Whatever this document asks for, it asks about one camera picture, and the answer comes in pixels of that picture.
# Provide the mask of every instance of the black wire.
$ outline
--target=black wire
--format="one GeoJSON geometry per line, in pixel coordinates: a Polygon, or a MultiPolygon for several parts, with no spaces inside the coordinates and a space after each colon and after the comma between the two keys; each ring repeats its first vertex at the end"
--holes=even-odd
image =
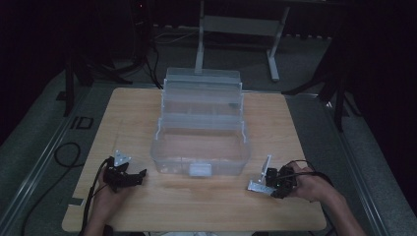
{"type": "Polygon", "coordinates": [[[101,188],[99,188],[99,189],[97,189],[97,191],[95,191],[95,193],[92,195],[93,197],[96,195],[96,194],[98,194],[98,192],[100,192],[102,189],[104,189],[105,187],[107,187],[108,185],[106,184],[106,185],[104,185],[103,187],[101,187],[101,188]]]}
{"type": "Polygon", "coordinates": [[[84,207],[84,215],[83,215],[83,225],[79,235],[84,234],[84,230],[86,229],[88,220],[89,220],[89,206],[91,204],[91,199],[94,196],[95,184],[97,183],[98,176],[100,175],[101,169],[103,168],[104,164],[108,162],[109,158],[105,159],[98,167],[97,173],[95,174],[94,181],[92,182],[92,186],[89,188],[89,196],[87,197],[86,205],[84,207]]]}
{"type": "Polygon", "coordinates": [[[43,193],[43,195],[34,203],[34,205],[31,207],[31,209],[29,210],[29,212],[28,212],[28,214],[27,214],[27,216],[25,217],[25,220],[24,220],[24,222],[23,222],[23,225],[22,225],[22,230],[21,230],[21,235],[22,236],[24,236],[25,235],[25,230],[26,230],[26,226],[27,226],[27,223],[28,223],[28,220],[29,220],[29,218],[30,218],[30,215],[33,213],[33,211],[36,209],[36,207],[39,205],[39,203],[43,200],[43,198],[59,183],[59,182],[61,182],[61,180],[68,174],[68,172],[70,172],[73,168],[76,168],[76,167],[80,167],[80,166],[83,166],[84,164],[78,164],[78,165],[76,165],[76,163],[77,163],[77,161],[79,160],[79,158],[80,158],[80,156],[81,156],[81,148],[80,148],[80,146],[78,145],[78,144],[76,144],[76,143],[73,143],[73,142],[69,142],[69,143],[66,143],[66,144],[63,144],[63,145],[61,145],[61,146],[59,146],[55,151],[54,151],[54,157],[55,157],[55,160],[57,160],[58,158],[57,158],[57,152],[58,152],[58,150],[60,150],[62,147],[64,147],[64,146],[68,146],[68,145],[72,145],[72,146],[75,146],[76,148],[77,148],[77,155],[76,155],[76,158],[74,159],[74,161],[71,163],[71,165],[65,165],[65,164],[62,164],[60,161],[57,161],[58,162],[58,164],[59,165],[62,165],[62,166],[64,166],[64,167],[67,167],[67,170],[64,172],[64,174],[62,174],[61,175],[61,177],[51,186],[51,187],[49,187],[49,189],[48,190],[46,190],[46,192],[45,193],[43,193]]]}
{"type": "Polygon", "coordinates": [[[325,214],[325,218],[328,220],[328,223],[331,226],[331,229],[328,231],[328,233],[326,234],[326,236],[330,235],[332,232],[335,232],[335,234],[337,235],[337,231],[335,231],[335,227],[333,222],[331,222],[330,217],[328,216],[328,213],[323,209],[323,213],[325,214]]]}

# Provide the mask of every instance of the metal frame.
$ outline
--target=metal frame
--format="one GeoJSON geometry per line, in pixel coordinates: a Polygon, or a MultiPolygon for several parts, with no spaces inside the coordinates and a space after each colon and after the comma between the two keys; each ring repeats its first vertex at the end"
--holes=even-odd
{"type": "Polygon", "coordinates": [[[228,18],[205,15],[205,0],[200,1],[200,26],[199,26],[199,47],[197,49],[195,73],[203,71],[205,54],[204,35],[205,31],[219,31],[230,33],[245,33],[253,35],[273,36],[273,45],[267,50],[267,58],[270,76],[273,81],[279,80],[278,69],[275,62],[276,48],[282,36],[282,31],[289,13],[289,7],[285,7],[280,21],[228,18]]]}

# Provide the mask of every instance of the plastic storage box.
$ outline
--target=plastic storage box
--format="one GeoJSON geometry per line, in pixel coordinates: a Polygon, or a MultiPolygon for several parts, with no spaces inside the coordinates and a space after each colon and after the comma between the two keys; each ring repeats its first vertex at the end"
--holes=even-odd
{"type": "Polygon", "coordinates": [[[250,155],[239,73],[169,68],[150,149],[157,170],[239,175],[250,155]]]}

